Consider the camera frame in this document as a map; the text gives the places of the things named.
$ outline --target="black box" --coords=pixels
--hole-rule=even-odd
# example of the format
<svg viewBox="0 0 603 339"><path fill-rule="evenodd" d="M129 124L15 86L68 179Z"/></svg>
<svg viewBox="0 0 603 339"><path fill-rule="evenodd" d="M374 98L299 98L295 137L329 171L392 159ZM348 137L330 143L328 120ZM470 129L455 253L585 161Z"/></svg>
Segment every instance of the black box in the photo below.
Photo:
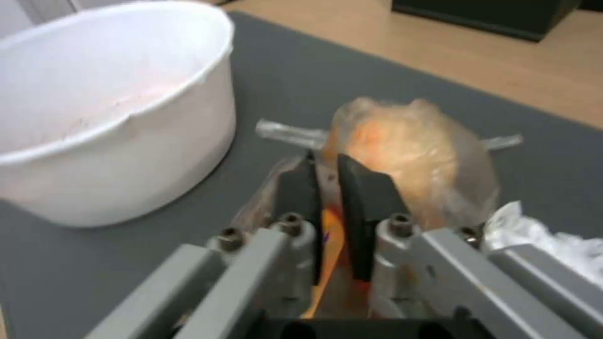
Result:
<svg viewBox="0 0 603 339"><path fill-rule="evenodd" d="M393 0L392 10L541 41L580 0Z"/></svg>

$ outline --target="bowl rim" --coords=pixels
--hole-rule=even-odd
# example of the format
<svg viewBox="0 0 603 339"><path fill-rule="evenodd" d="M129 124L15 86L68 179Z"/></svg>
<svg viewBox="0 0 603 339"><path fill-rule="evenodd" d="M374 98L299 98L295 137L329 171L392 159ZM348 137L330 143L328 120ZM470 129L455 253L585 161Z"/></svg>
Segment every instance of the bowl rim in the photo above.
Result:
<svg viewBox="0 0 603 339"><path fill-rule="evenodd" d="M45 142L44 144L33 145L31 147L23 148L20 150L12 150L5 153L0 153L0 166L25 163L46 156L51 156L57 153L62 153L79 145L88 144L116 130L133 117L141 116L145 113L152 112L153 110L159 108L166 102L177 98L191 84L202 82L203 78L211 70L213 70L215 66L224 59L225 56L229 55L232 52L232 40L235 32L235 26L225 11L211 4L192 1L140 1L132 2L129 4L111 5L99 9L85 10L78 13L70 14L60 19L51 21L47 24L27 29L25 31L0 40L0 51L2 51L5 49L12 48L20 43L24 43L27 40L34 39L35 37L42 36L44 34L50 34L57 30L61 30L62 28L76 24L77 22L94 20L102 17L129 13L132 11L148 11L162 9L178 9L187 11L189 13L191 11L197 11L200 13L213 12L213 15L218 18L218 21L220 21L226 29L227 38L224 39L224 44L220 46L219 53L217 53L210 62L203 65L198 71L194 72L186 80L178 84L178 86L176 86L170 91L165 92L162 96L150 101L149 103L142 105L137 109L132 110L129 113L125 113L115 119L104 121L94 127L68 135L63 139Z"/></svg>

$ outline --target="white plastic bowl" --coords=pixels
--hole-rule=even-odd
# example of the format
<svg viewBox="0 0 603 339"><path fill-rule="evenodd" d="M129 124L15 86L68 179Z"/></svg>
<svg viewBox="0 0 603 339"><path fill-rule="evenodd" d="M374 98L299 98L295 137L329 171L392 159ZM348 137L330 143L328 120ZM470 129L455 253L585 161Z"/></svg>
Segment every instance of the white plastic bowl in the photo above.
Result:
<svg viewBox="0 0 603 339"><path fill-rule="evenodd" d="M0 42L0 197L69 226L143 215L224 157L233 25L213 6L137 2Z"/></svg>

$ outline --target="wooden table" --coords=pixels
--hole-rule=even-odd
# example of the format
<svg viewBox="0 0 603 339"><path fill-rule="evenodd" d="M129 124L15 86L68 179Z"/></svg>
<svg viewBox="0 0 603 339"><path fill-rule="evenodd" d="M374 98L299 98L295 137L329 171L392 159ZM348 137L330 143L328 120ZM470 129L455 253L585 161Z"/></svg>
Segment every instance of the wooden table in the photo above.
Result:
<svg viewBox="0 0 603 339"><path fill-rule="evenodd" d="M531 43L392 13L388 0L238 0L225 9L603 128L600 13L575 11Z"/></svg>

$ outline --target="gray desk mat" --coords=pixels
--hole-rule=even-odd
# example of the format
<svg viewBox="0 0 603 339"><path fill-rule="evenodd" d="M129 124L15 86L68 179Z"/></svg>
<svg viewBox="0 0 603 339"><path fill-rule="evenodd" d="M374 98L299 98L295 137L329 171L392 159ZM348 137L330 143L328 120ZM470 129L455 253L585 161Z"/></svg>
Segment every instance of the gray desk mat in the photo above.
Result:
<svg viewBox="0 0 603 339"><path fill-rule="evenodd" d="M204 182L152 214L99 229L56 227L0 203L0 303L11 339L81 338L179 244L203 245L228 225L273 164L302 153L256 137L259 118L328 128L332 113L361 95L427 98L484 137L523 133L524 145L494 159L502 201L523 201L553 230L603 236L600 131L241 13L231 17L237 132Z"/></svg>

